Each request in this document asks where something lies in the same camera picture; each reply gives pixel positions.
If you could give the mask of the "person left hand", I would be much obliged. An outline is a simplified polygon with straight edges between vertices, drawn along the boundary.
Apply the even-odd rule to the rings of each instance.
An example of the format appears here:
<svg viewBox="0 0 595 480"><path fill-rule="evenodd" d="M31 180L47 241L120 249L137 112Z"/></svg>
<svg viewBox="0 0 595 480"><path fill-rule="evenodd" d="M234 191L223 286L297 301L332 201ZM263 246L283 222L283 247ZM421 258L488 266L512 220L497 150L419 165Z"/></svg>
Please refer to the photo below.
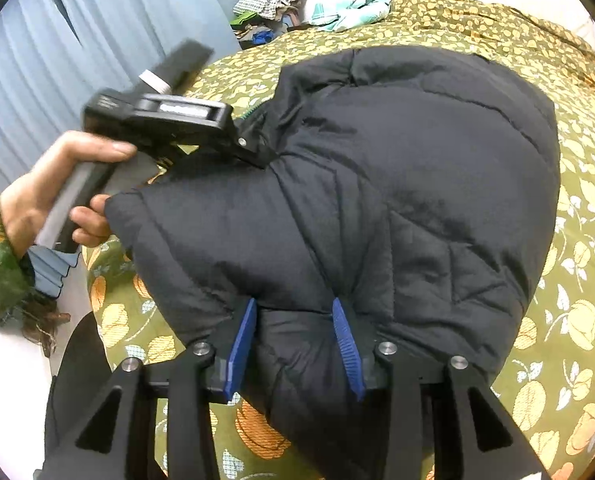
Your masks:
<svg viewBox="0 0 595 480"><path fill-rule="evenodd" d="M0 193L0 218L17 258L30 248L44 226L66 180L80 162L125 162L135 145L88 132L67 131L27 174Z"/></svg>

